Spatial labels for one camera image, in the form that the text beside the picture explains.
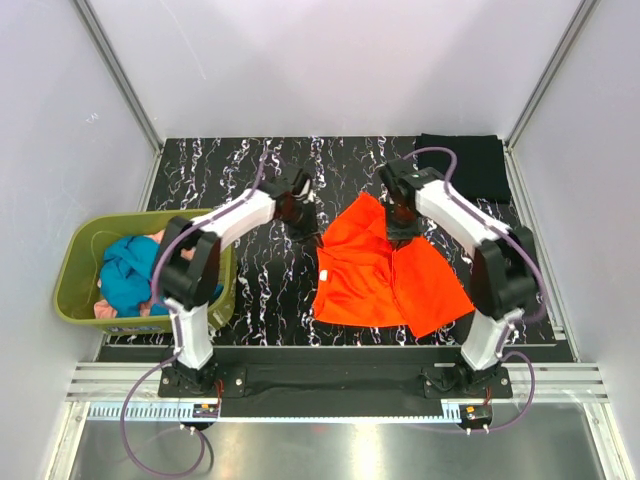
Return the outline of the orange t shirt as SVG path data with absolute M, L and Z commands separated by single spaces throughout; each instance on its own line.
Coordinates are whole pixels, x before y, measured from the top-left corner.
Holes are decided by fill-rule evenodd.
M 329 225 L 317 258 L 313 312 L 326 324 L 407 326 L 420 338 L 475 310 L 449 262 L 426 238 L 392 247 L 385 209 L 367 193 Z

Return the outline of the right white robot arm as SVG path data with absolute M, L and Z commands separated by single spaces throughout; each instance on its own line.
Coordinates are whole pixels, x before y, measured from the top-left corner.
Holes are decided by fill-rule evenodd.
M 469 293 L 475 310 L 460 354 L 452 367 L 428 382 L 439 392 L 476 396 L 503 362 L 506 340 L 524 321 L 525 310 L 542 290 L 533 233 L 511 228 L 473 206 L 433 168 L 415 170 L 396 159 L 378 169 L 390 201 L 386 233 L 401 250 L 419 236 L 418 219 L 444 228 L 472 259 Z

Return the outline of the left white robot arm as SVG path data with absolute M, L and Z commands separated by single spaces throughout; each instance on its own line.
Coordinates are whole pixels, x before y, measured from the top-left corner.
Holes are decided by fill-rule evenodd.
M 295 242 L 321 238 L 311 176 L 300 167 L 261 180 L 216 210 L 168 222 L 151 280 L 152 294 L 168 310 L 174 335 L 172 367 L 196 396 L 215 386 L 209 339 L 209 302 L 218 285 L 222 252 L 257 227 L 278 220 Z

